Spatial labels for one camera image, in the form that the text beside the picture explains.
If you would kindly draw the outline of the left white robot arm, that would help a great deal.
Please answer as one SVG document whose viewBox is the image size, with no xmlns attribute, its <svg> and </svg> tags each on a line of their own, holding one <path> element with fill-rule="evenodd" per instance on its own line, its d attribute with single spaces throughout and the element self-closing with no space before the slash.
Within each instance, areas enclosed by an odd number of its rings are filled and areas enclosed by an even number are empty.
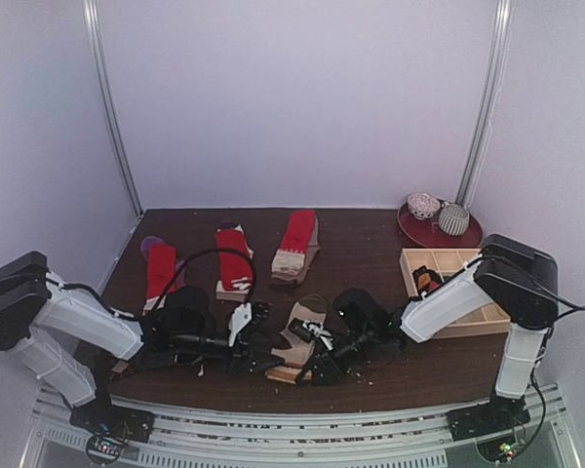
<svg viewBox="0 0 585 468">
<path fill-rule="evenodd" d="M 237 373 L 281 366 L 283 358 L 252 341 L 268 316 L 267 304 L 243 301 L 217 336 L 209 296 L 197 287 L 166 286 L 151 311 L 135 316 L 85 284 L 65 283 L 42 253 L 0 268 L 0 351 L 21 359 L 100 433 L 121 422 L 107 390 L 114 378 L 199 357 L 220 359 Z"/>
</svg>

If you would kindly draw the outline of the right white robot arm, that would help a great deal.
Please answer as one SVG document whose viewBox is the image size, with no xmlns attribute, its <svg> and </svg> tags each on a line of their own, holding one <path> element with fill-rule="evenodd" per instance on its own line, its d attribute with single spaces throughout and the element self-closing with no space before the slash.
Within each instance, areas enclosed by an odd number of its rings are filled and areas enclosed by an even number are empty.
<svg viewBox="0 0 585 468">
<path fill-rule="evenodd" d="M 289 331 L 316 345 L 295 380 L 332 384 L 343 374 L 348 357 L 367 345 L 425 342 L 471 312 L 497 305 L 509 316 L 510 328 L 494 398 L 482 406 L 480 419 L 487 429 L 500 430 L 517 415 L 517 401 L 527 390 L 544 337 L 559 317 L 557 292 L 558 264 L 551 255 L 500 234 L 489 235 L 481 251 L 452 277 L 410 298 L 394 313 L 365 290 L 343 292 L 333 305 L 348 329 L 341 338 L 317 323 L 292 320 Z"/>
</svg>

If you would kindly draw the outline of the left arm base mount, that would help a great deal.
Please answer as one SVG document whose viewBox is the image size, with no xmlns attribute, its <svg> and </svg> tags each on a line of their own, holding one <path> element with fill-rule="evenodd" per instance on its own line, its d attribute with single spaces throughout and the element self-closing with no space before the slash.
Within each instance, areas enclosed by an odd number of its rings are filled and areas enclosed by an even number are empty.
<svg viewBox="0 0 585 468">
<path fill-rule="evenodd" d="M 121 407 L 100 399 L 80 407 L 67 407 L 69 423 L 90 434 L 85 454 L 101 467 L 117 462 L 130 443 L 147 443 L 153 430 L 155 415 L 147 410 Z"/>
</svg>

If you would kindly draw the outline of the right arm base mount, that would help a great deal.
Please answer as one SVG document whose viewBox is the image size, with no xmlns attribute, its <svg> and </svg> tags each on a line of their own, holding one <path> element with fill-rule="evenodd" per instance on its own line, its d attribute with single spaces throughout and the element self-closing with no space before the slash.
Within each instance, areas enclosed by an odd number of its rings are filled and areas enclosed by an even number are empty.
<svg viewBox="0 0 585 468">
<path fill-rule="evenodd" d="M 525 398 L 498 397 L 487 403 L 447 413 L 448 428 L 455 442 L 476 439 L 478 454 L 492 463 L 509 463 L 521 448 L 517 430 L 530 422 Z"/>
</svg>

